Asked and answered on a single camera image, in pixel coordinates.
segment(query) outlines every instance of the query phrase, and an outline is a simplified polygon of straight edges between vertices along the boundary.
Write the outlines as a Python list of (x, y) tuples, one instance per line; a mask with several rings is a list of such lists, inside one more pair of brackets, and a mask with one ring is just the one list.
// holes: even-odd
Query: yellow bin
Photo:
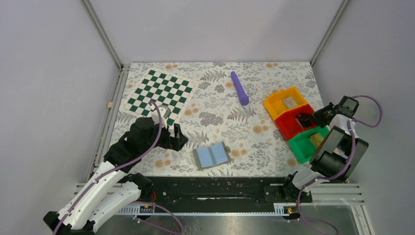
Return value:
[[(297, 103), (297, 106), (291, 109), (287, 108), (285, 104), (282, 102), (283, 99), (290, 96)], [(272, 120), (274, 121), (279, 116), (281, 116), (281, 114), (306, 104), (308, 104), (307, 101), (305, 101), (304, 97), (302, 97), (301, 93), (297, 90), (296, 87), (291, 87), (286, 90), (276, 92), (264, 100), (265, 109), (268, 111)]]

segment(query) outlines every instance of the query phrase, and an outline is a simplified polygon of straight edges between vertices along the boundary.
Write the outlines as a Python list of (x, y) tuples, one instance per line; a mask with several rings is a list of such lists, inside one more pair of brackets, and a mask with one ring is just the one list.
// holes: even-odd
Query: plastic bin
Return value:
[[(285, 104), (282, 102), (282, 100), (290, 96), (297, 103), (297, 106), (294, 108), (288, 109), (285, 106)], [(307, 101), (305, 101), (304, 97), (302, 97), (301, 93), (297, 90), (296, 87), (291, 87), (286, 90), (276, 92), (264, 100), (265, 109), (268, 111), (272, 120), (274, 121), (283, 113), (296, 109), (306, 104), (308, 104)]]
[(285, 140), (289, 141), (296, 134), (317, 126), (313, 124), (312, 126), (303, 129), (297, 123), (297, 120), (296, 120), (296, 116), (299, 114), (313, 114), (313, 113), (314, 113), (313, 108), (311, 108), (311, 106), (307, 104), (307, 105), (304, 105), (304, 106), (301, 106), (296, 109), (283, 113), (281, 116), (279, 116), (275, 120), (275, 123), (277, 124), (277, 127), (279, 131), (281, 132), (282, 136), (284, 136)]
[(316, 148), (311, 143), (309, 138), (310, 136), (317, 133), (320, 133), (321, 136), (325, 138), (329, 133), (329, 129), (326, 126), (324, 128), (317, 126), (297, 134), (288, 141), (288, 145), (293, 150), (294, 155), (297, 157), (300, 163), (309, 161), (314, 152), (316, 152)]

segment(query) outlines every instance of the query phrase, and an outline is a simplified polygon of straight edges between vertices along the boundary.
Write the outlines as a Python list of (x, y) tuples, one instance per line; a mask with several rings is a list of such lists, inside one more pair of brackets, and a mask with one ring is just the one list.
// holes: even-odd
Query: purple tube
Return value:
[(241, 83), (239, 82), (238, 76), (236, 76), (235, 72), (231, 72), (231, 78), (232, 78), (232, 82), (233, 85), (236, 88), (236, 93), (238, 93), (238, 97), (239, 97), (239, 102), (242, 105), (247, 105), (249, 104), (249, 98), (248, 96), (245, 94), (244, 89), (241, 85)]

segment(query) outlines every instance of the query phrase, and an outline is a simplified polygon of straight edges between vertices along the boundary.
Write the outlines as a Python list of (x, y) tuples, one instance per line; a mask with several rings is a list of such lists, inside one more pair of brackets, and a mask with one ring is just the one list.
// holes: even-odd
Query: white wall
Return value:
[[(352, 1), (314, 67), (325, 103), (368, 94), (383, 105), (378, 128), (358, 124), (369, 149), (351, 176), (377, 235), (415, 234), (414, 9), (413, 0)], [(359, 107), (361, 119), (377, 115), (373, 103)]]
[(310, 61), (342, 0), (92, 0), (124, 63)]
[(0, 3), (0, 234), (43, 223), (84, 180), (116, 67), (80, 1)]

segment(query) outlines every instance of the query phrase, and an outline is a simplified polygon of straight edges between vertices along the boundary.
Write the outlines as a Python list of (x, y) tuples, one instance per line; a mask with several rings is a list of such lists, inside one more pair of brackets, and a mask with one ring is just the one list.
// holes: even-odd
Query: tabletop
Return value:
[[(323, 107), (309, 62), (284, 63), (132, 63), (122, 101), (134, 92), (148, 68), (199, 81), (179, 120), (189, 138), (179, 152), (157, 147), (130, 173), (147, 176), (286, 176), (307, 167), (299, 164), (262, 102), (272, 93), (297, 87), (314, 110)], [(241, 106), (231, 72), (249, 97)], [(129, 130), (136, 117), (118, 111), (111, 144)], [(223, 141), (231, 162), (198, 170), (192, 150)]]

